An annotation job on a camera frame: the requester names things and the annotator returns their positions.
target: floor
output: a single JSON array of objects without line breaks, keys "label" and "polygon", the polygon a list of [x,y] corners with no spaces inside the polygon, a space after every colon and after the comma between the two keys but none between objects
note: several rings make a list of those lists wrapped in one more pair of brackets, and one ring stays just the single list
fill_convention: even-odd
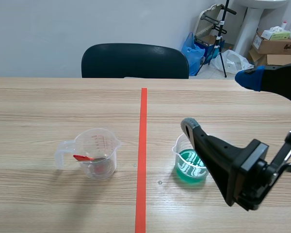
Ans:
[{"label": "floor", "polygon": [[190,76],[190,79],[235,79],[235,74],[226,73],[227,78],[224,77],[222,71],[212,69],[209,65],[204,65],[197,76]]}]

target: black chair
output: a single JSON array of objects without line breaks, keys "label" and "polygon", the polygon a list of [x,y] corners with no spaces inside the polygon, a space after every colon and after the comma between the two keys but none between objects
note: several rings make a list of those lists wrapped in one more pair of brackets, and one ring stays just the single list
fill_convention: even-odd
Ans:
[{"label": "black chair", "polygon": [[188,79],[189,64],[178,50],[142,44],[100,44],[82,58],[83,78]]}]

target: red object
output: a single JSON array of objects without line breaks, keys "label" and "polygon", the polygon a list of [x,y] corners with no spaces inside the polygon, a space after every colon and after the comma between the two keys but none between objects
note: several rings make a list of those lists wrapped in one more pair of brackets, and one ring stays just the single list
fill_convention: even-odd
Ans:
[{"label": "red object", "polygon": [[141,89],[135,233],[146,233],[146,112],[147,89]]},{"label": "red object", "polygon": [[90,158],[90,157],[87,157],[87,156],[83,156],[83,155],[77,155],[77,154],[74,154],[73,157],[78,160],[79,162],[81,161],[93,161],[94,158]]}]

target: measuring cup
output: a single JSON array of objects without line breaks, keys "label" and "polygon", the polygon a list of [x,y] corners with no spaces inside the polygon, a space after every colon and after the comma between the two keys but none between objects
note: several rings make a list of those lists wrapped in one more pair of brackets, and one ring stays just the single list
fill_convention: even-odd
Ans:
[{"label": "measuring cup", "polygon": [[91,129],[81,133],[74,140],[59,143],[55,152],[58,169],[64,167],[64,154],[83,155],[94,158],[79,162],[87,177],[100,180],[111,176],[116,169],[116,150],[121,142],[105,129]]},{"label": "measuring cup", "polygon": [[181,179],[194,183],[207,177],[207,168],[184,133],[178,137],[172,151],[176,156],[175,170]]}]

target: plastic measuring cup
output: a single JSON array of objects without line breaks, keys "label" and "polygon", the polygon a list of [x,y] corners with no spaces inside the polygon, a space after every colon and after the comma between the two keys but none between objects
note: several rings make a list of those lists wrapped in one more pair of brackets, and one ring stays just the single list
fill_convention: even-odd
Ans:
[{"label": "plastic measuring cup", "polygon": [[100,180],[111,176],[116,169],[116,150],[122,143],[105,129],[91,129],[81,133],[74,140],[63,141],[55,152],[58,169],[64,167],[64,154],[83,155],[94,158],[79,162],[87,177]]},{"label": "plastic measuring cup", "polygon": [[178,137],[172,151],[176,156],[175,170],[181,179],[194,183],[207,177],[207,168],[185,134]]}]

